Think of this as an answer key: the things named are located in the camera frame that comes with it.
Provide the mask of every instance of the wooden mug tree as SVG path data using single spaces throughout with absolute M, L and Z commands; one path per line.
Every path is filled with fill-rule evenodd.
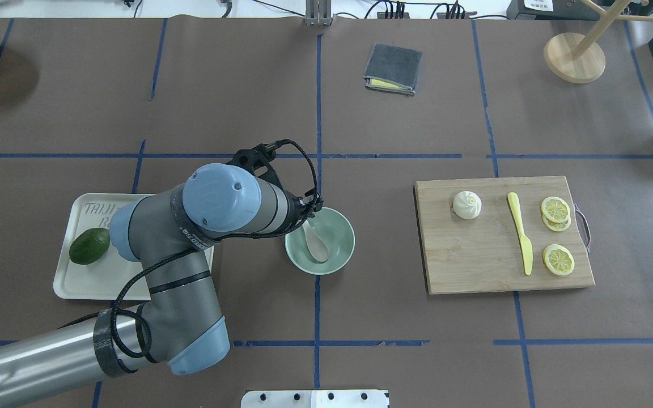
M 621 15 L 631 0 L 616 0 L 609 10 L 591 0 L 581 0 L 584 5 L 601 15 L 586 36 L 578 33 L 562 33 L 550 39 L 544 47 L 544 59 L 551 72 L 562 80 L 573 83 L 589 83 L 599 79 L 606 68 L 606 56 L 596 43 L 614 20 L 653 21 L 653 16 Z

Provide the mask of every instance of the yellow knife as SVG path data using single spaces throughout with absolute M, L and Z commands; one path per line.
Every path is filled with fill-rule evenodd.
M 510 212 L 513 214 L 515 221 L 515 229 L 518 230 L 518 239 L 520 240 L 520 252 L 523 254 L 523 269 L 526 275 L 530 275 L 533 271 L 533 244 L 531 240 L 525 235 L 523 230 L 523 217 L 520 215 L 520 201 L 518 201 L 518 194 L 508 193 L 508 206 Z

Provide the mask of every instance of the light blue cap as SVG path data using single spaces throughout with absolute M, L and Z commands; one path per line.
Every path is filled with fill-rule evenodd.
M 230 348 L 226 318 L 221 317 L 196 341 L 168 361 L 168 365 L 175 375 L 193 374 L 222 360 Z
M 240 167 L 209 163 L 186 181 L 183 207 L 199 227 L 233 232 L 256 216 L 261 207 L 261 188 L 256 178 Z
M 122 207 L 117 210 L 112 216 L 111 222 L 109 222 L 109 240 L 112 242 L 112 246 L 117 248 L 117 253 L 122 256 L 122 258 L 127 259 L 130 262 L 138 262 L 139 259 L 135 257 L 132 249 L 130 249 L 130 240 L 128 238 L 128 232 L 130 231 L 130 218 L 133 216 L 133 211 L 135 207 L 140 204 L 140 201 L 143 201 L 144 198 L 138 199 L 138 201 L 131 202 L 127 206 Z

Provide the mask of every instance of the folded gray cloth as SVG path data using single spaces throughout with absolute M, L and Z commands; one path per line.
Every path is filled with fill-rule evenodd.
M 362 77 L 373 90 L 415 95 L 422 52 L 388 44 L 374 44 Z

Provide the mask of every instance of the metal ladle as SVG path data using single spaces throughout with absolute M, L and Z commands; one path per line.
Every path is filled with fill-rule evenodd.
M 304 235 L 306 236 L 306 248 L 308 248 L 312 258 L 320 264 L 326 262 L 329 259 L 329 248 L 327 248 L 327 244 L 316 234 L 308 220 L 304 222 L 303 228 Z

